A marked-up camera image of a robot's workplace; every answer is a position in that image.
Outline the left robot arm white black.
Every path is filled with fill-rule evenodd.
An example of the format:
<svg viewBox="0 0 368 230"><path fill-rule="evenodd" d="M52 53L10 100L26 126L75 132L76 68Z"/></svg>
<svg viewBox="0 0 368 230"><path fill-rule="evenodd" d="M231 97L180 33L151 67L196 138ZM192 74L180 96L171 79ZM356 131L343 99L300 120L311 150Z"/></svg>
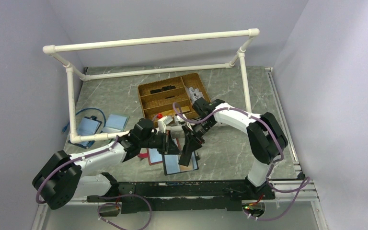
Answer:
<svg viewBox="0 0 368 230"><path fill-rule="evenodd" d="M142 118L134 127L117 135L111 143L82 153L54 153L32 180L35 201L58 209L78 195L97 195L106 201L117 198L119 189L103 175L90 174L107 165L118 165L137 155L144 148L156 149L162 155L180 155L171 132L157 131L151 120Z"/></svg>

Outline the black credit card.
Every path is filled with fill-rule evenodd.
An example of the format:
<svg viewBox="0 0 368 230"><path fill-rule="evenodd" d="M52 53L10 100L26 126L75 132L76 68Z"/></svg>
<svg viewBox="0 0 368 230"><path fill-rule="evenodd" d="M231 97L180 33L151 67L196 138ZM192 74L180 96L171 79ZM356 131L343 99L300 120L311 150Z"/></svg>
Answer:
<svg viewBox="0 0 368 230"><path fill-rule="evenodd" d="M189 166L194 148L190 144L185 144L183 147L182 154L179 158L178 164L181 166Z"/></svg>

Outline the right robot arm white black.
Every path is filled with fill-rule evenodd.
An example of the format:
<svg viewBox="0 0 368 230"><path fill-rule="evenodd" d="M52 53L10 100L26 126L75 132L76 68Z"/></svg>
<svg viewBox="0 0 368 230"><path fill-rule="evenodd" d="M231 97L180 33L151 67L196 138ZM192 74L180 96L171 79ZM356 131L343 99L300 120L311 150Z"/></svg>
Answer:
<svg viewBox="0 0 368 230"><path fill-rule="evenodd" d="M223 123L248 136L254 161L246 179L245 193L251 199L258 198L264 191L268 177L276 162L283 160L284 149L288 140L280 124L272 113L263 115L246 112L235 108L223 100L216 99L207 102L204 98L197 99L193 109L199 115L199 120L186 120L182 126L185 142L179 165L188 166L193 152L205 143L203 135L215 124Z"/></svg>

